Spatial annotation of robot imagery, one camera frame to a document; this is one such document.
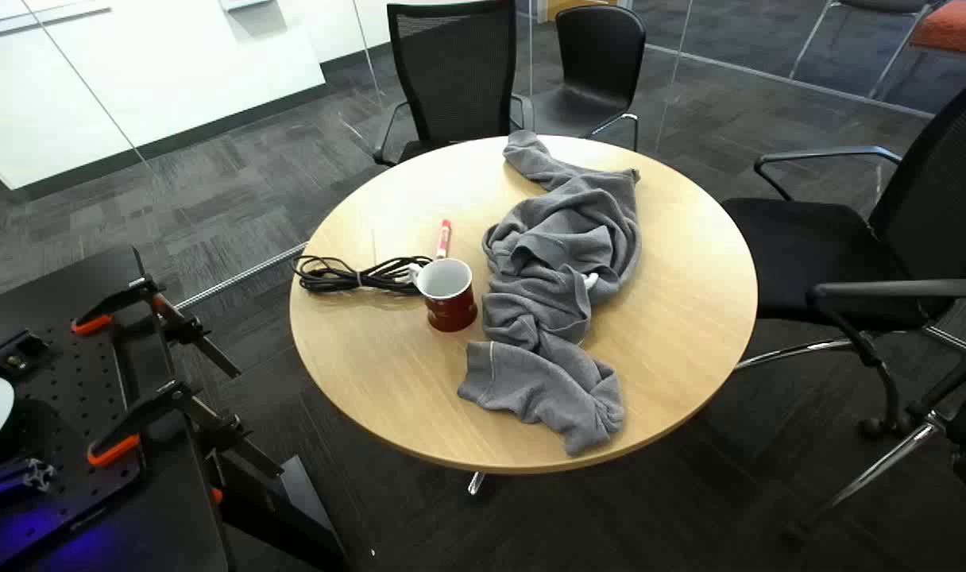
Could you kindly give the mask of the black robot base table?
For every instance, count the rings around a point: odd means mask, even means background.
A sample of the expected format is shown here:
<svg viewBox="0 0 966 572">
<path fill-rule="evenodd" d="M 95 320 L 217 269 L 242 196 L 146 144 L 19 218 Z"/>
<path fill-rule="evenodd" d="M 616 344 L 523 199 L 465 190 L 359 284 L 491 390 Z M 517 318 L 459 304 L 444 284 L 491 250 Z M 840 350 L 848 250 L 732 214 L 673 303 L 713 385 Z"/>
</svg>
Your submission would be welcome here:
<svg viewBox="0 0 966 572">
<path fill-rule="evenodd" d="M 176 370 L 206 346 L 130 247 L 0 296 L 0 572 L 225 572 L 231 528 L 343 572 L 305 467 Z"/>
</svg>

